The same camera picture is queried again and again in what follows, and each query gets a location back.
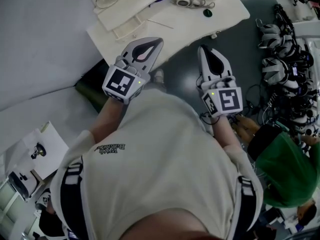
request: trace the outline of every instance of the white t-shirt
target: white t-shirt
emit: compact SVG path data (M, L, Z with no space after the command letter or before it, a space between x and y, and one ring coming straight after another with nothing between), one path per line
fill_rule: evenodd
M106 139L95 144L84 131L69 149L51 183L52 204L62 222L62 178L80 156L85 220L97 240L117 240L142 218L173 208L189 211L225 239L240 174L252 180L256 209L262 205L262 186L247 154L237 146L222 148L191 106L157 89L142 91Z

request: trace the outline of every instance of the cable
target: cable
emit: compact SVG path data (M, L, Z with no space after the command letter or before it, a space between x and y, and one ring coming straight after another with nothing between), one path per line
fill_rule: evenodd
M197 88L198 90L201 90L201 91L202 91L202 89L201 89L201 84L198 85L198 80L200 79L200 77L202 77L202 73L200 73L200 76L197 78L197 80L195 80L195 86L196 86L196 88Z
M38 155L38 147L37 147L37 145L34 146L33 150L34 150L34 152L33 152L33 154L31 155L31 158L32 158L32 159L36 159L36 158L37 158L37 155Z
M254 170L254 173L257 174L256 162L253 162L251 166L252 166L252 169Z
M265 172L263 172L263 173L261 173L261 174L257 175L257 177L258 177L258 178L261 178L261 177L265 176L265 174L266 174L266 173L265 173Z
M194 1L195 0L190 0L190 4L187 7L190 9L199 9L199 8L213 9L216 6L215 2L211 2L209 4L206 4L207 3L206 0L201 0L200 5L195 5Z
M200 116L199 116L200 119L201 119L206 125L214 126L216 123L219 122L220 116L218 117L218 120L215 121L214 123L208 123L208 122L206 122L203 118L211 118L211 117L209 117L209 116L206 116L206 114L209 114L209 112L201 113Z
M259 118L260 118L260 112L264 111L266 109L266 105L267 105L266 98L262 94L262 84L263 84L263 80L259 84L258 83L253 84L248 88L248 90L246 91L245 96L244 96L247 106L245 106L243 108L244 110L247 109L247 112L243 113L243 115L245 117L251 117L251 116L257 115L257 119L256 120L257 120L259 125L263 125L264 124L264 122L261 123L259 121ZM252 101L250 101L248 99L250 91L255 87L259 88L259 101L258 101L257 104L254 104Z
M265 113L267 111L267 109L270 108L269 106L266 107L266 109L263 111L263 114L262 114L262 122L263 122L263 125L265 125Z

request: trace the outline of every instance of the green shirt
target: green shirt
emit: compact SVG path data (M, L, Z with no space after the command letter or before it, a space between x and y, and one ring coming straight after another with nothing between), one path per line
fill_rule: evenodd
M309 156L285 132L259 155L255 164L271 182L271 189L264 191L266 204L292 208L311 199L320 175L319 142L311 147Z

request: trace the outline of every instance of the white desk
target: white desk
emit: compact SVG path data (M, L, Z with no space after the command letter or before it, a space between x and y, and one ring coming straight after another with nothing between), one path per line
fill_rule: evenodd
M153 68L166 62L192 42L231 28L250 17L248 10L240 0L216 0L215 8L211 9L212 17L205 17L203 15L204 9L183 8L170 3L170 1L164 0L161 2L166 3L165 7L149 19L174 29L147 22L146 32L137 37L138 39L159 37L164 40L163 49ZM108 64L113 64L116 57L122 53L128 44L115 42L114 34L108 32L99 21L90 27L87 32Z
M36 159L32 160L34 170L43 180L58 169L68 151L67 144L60 137L51 122L44 124L41 132L39 129L30 132L22 141L29 150L29 156L33 153L34 146L38 142L45 148L46 156L38 155Z

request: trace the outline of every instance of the black shoulder strap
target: black shoulder strap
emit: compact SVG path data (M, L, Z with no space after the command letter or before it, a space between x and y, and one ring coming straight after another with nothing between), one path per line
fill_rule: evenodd
M62 180L60 202L63 217L69 229L80 240L88 240L80 188L82 170L82 161L75 162L67 168Z
M251 180L239 176L235 206L227 240L239 240L251 226L257 207L257 195Z

